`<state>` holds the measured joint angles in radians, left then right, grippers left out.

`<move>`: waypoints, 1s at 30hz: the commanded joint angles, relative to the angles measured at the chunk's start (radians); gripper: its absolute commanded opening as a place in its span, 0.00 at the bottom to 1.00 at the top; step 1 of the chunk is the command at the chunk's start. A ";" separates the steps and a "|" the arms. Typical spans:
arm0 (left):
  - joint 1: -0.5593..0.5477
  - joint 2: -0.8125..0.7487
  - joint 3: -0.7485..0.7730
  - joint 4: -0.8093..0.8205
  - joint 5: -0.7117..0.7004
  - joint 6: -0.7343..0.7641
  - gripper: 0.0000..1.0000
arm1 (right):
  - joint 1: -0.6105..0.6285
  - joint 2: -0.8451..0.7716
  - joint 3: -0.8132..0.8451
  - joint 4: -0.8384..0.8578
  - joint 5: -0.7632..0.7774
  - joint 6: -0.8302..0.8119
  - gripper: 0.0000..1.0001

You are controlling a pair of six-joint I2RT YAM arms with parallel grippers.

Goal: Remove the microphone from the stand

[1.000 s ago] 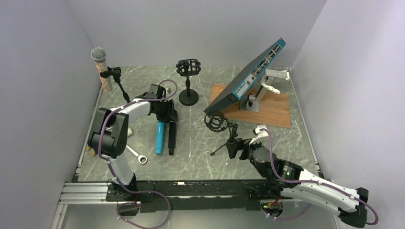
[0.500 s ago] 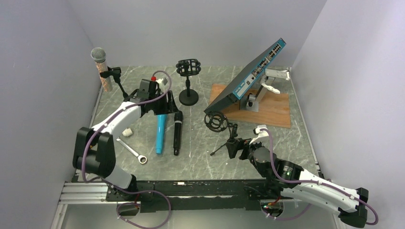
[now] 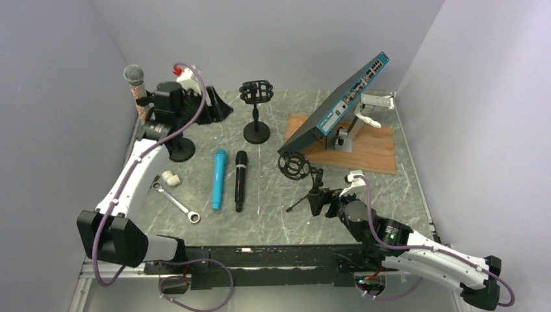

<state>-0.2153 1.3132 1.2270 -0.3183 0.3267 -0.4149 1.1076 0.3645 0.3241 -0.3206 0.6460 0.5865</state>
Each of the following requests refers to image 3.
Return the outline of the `black microphone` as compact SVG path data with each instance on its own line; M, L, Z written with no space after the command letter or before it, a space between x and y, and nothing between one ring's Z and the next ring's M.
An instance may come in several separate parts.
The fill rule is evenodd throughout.
M238 151L235 158L235 211L238 213L244 208L247 164L247 153L243 150Z

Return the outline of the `blue microphone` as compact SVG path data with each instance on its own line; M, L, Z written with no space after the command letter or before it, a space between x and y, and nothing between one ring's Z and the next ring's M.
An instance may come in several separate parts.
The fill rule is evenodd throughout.
M212 181L212 210L219 211L222 205L222 195L224 188L225 163L227 152L224 149L218 149L214 153L213 161L213 181Z

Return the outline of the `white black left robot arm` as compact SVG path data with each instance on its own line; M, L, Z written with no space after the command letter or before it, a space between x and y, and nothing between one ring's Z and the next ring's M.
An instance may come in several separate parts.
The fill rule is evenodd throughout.
M161 260L171 273L182 271L187 256L183 239L147 235L135 223L155 176L168 161L183 163L194 152L193 142L183 136L192 124L224 121L232 108L224 103L213 86L194 90L180 82L157 85L137 99L152 107L140 126L131 156L108 194L92 211L83 210L77 229L87 258L137 267L146 261Z

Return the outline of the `black tripod shock mount stand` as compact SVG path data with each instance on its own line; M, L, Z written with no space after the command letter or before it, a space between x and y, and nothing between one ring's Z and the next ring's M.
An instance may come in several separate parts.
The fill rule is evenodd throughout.
M309 176L312 180L312 187L310 190L322 189L324 186L324 183L322 182L324 170L312 166L309 159L300 152L284 152L278 158L277 167L287 179L291 179L293 181L299 181ZM297 204L301 203L304 199L307 200L308 193L296 203L286 208L285 211L289 213L295 206L297 206Z

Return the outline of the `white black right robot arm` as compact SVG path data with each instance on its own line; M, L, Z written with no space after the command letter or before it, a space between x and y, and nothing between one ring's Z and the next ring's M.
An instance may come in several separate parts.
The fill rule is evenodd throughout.
M469 305L494 311L500 301L501 260L475 257L435 242L390 218L378 216L355 194L341 189L312 190L306 196L313 216L329 207L325 216L338 218L361 244L356 267L388 268L409 272L459 293Z

